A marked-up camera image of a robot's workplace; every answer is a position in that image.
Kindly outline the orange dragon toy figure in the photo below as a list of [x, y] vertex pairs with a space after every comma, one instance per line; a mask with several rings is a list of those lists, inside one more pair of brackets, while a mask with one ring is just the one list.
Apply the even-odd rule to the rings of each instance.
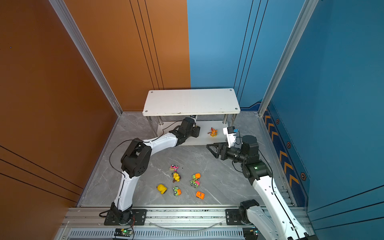
[[211, 128], [211, 130], [208, 132], [208, 134], [211, 136], [211, 137], [216, 137], [218, 135], [218, 130], [214, 129], [214, 128]]

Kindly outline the orange green toy truck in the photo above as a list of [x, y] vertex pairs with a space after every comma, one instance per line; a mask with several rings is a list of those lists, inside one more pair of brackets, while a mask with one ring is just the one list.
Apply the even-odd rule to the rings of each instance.
[[199, 180], [201, 178], [201, 174], [196, 173], [196, 174], [192, 175], [192, 178], [193, 178], [193, 180]]

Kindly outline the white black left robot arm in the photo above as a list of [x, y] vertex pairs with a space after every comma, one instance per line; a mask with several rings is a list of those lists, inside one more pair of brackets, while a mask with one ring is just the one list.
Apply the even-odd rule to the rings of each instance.
[[132, 223], [133, 194], [141, 175], [147, 170], [152, 155], [168, 148], [183, 144], [189, 137], [197, 138], [200, 127], [196, 123], [196, 115], [184, 118], [181, 123], [161, 136], [141, 140], [128, 140], [130, 145], [121, 157], [122, 175], [118, 194], [111, 203], [110, 212], [120, 225]]

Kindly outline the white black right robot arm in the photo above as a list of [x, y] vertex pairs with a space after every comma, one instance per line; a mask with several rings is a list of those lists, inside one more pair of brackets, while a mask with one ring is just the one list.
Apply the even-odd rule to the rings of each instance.
[[292, 213], [274, 180], [270, 165], [263, 162], [257, 138], [246, 135], [241, 138], [240, 147], [235, 141], [207, 145], [217, 159], [230, 159], [240, 163], [244, 177], [261, 197], [268, 213], [265, 214], [255, 200], [241, 202], [239, 214], [247, 225], [254, 225], [266, 240], [316, 240]]

